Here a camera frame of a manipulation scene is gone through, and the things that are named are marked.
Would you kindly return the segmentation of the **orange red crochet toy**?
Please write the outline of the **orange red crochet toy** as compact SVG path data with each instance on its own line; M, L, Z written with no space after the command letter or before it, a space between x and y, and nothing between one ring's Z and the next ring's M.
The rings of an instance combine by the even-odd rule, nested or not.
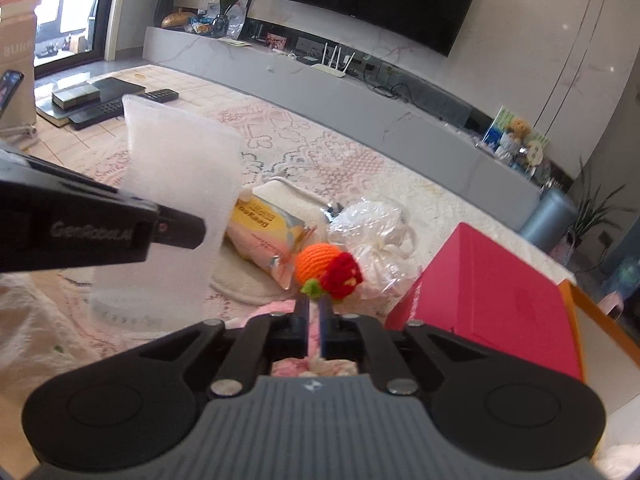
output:
M329 296L333 301L343 301L363 283L355 258L329 243L305 247L295 258L294 278L309 298Z

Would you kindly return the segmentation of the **clear cellophane bouquet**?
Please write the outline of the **clear cellophane bouquet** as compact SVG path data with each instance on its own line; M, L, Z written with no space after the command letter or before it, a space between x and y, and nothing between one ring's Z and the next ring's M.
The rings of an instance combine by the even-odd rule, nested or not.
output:
M414 258L418 236L400 203L362 198L346 206L326 229L326 240L349 252L363 277L346 306L386 318L421 273Z

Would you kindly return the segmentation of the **yellow pink snack bag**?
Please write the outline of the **yellow pink snack bag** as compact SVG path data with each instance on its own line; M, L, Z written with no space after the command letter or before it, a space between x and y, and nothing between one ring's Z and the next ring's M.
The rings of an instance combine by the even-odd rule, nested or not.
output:
M246 188L232 210L226 237L243 259L288 290L293 281L295 257L315 230L312 224Z

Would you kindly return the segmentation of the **long black remote keyboard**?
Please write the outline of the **long black remote keyboard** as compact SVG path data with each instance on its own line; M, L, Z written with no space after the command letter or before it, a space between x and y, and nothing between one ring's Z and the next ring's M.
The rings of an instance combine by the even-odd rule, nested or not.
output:
M122 98L119 98L71 114L68 118L68 123L74 130L82 130L100 122L120 117L123 114L124 106L122 105Z

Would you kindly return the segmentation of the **grey green small box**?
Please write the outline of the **grey green small box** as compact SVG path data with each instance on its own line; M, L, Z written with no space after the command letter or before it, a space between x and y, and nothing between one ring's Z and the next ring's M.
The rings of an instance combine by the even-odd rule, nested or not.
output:
M101 91L94 84L76 84L64 89L56 89L51 93L52 103L61 110L72 110L81 105L99 101Z

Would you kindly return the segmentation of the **small black remote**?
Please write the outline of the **small black remote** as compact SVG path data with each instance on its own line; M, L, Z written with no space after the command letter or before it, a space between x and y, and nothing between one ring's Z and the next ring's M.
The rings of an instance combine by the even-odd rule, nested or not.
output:
M158 89L149 92L144 92L142 98L150 100L155 103L166 104L174 102L179 99L179 93L171 89Z

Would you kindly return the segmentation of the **smartphone on stand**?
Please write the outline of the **smartphone on stand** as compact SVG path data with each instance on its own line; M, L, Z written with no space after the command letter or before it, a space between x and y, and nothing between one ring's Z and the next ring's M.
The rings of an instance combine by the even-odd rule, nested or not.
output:
M17 89L20 88L24 74L18 70L6 70L0 79L0 117L4 115L14 97Z

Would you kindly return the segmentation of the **red cardboard box lid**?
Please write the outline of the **red cardboard box lid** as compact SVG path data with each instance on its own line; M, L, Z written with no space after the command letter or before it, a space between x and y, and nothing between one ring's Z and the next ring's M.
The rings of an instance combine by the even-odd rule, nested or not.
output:
M401 330L413 320L584 378L558 286L466 223L457 225L390 311L385 327Z

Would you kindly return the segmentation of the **grey marble tv bench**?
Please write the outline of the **grey marble tv bench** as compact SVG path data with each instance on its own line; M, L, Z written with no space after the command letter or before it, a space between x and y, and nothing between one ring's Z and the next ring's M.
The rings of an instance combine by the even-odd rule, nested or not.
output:
M150 63L223 84L318 122L400 162L514 231L539 190L479 150L471 137L411 104L384 98L352 77L337 78L258 47L156 27L145 31Z

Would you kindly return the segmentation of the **beige paper bag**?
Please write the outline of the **beige paper bag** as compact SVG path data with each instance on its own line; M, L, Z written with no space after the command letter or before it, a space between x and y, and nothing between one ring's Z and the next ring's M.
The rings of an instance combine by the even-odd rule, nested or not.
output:
M8 109L1 117L2 139L36 136L35 43L36 7L41 0L1 0L0 76L6 70L24 74Z

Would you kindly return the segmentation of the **white wifi router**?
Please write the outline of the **white wifi router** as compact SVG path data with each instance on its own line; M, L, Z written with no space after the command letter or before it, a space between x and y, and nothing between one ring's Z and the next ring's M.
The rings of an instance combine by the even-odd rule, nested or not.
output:
M355 54L354 50L343 48L340 44L336 44L333 47L325 44L320 62L314 64L312 68L337 78L344 78L347 75L349 66L352 65Z

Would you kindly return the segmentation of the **grey metal trash bin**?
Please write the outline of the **grey metal trash bin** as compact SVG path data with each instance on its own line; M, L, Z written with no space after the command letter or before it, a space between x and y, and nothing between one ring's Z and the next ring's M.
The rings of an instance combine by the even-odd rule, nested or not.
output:
M565 193L558 188L547 188L518 234L548 254L577 217L578 209Z

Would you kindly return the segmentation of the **teddy bear figurine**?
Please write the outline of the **teddy bear figurine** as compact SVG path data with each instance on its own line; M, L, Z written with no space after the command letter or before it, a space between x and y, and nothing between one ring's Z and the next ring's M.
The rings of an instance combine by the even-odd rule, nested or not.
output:
M496 156L500 162L509 165L514 156L518 154L523 141L531 131L532 128L524 119L512 118L509 125L506 126L506 131L503 133L496 151Z

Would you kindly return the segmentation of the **orange storage box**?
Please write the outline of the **orange storage box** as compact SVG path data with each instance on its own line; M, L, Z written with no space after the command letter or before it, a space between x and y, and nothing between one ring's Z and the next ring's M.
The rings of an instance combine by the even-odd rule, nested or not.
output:
M609 479L639 469L639 346L579 287L562 281L584 382L604 405L606 423L594 463Z

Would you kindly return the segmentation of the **green potted floor plant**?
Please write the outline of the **green potted floor plant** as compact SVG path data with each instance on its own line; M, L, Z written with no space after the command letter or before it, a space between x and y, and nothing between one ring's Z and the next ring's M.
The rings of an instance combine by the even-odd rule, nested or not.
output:
M599 195L602 185L592 189L592 177L590 170L586 167L582 159L579 159L579 187L580 200L577 206L577 217L567 228L565 236L570 242L570 247L576 250L586 235L596 226L609 226L610 228L621 230L622 226L611 219L614 212L624 212L625 214L635 214L638 208L620 206L612 203L615 195L620 194L626 185L622 184L614 188L607 196L600 200Z

